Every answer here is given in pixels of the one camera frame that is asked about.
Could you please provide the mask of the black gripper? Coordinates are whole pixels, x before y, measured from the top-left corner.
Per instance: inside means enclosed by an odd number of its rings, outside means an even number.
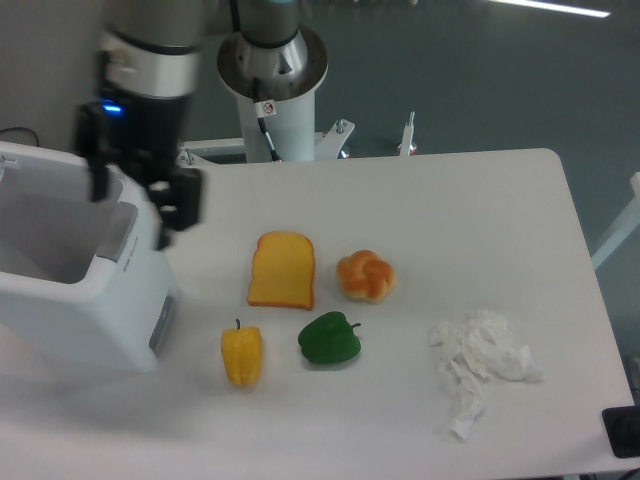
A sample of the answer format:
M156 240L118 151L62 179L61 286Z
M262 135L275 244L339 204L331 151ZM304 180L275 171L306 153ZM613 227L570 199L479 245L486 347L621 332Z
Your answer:
M111 165L143 187L160 214L156 250L200 220L203 175L176 163L189 98L121 93L76 108L73 151L91 179L90 200L107 198Z

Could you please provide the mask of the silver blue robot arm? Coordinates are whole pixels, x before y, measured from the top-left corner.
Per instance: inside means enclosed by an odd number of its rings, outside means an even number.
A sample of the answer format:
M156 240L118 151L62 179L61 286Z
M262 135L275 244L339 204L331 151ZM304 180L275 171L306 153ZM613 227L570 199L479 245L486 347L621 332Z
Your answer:
M74 152L87 162L92 201L105 199L117 166L159 212L159 250L199 221L203 177L175 160L209 18L203 1L106 2L97 99L76 110ZM152 191L158 182L166 188Z

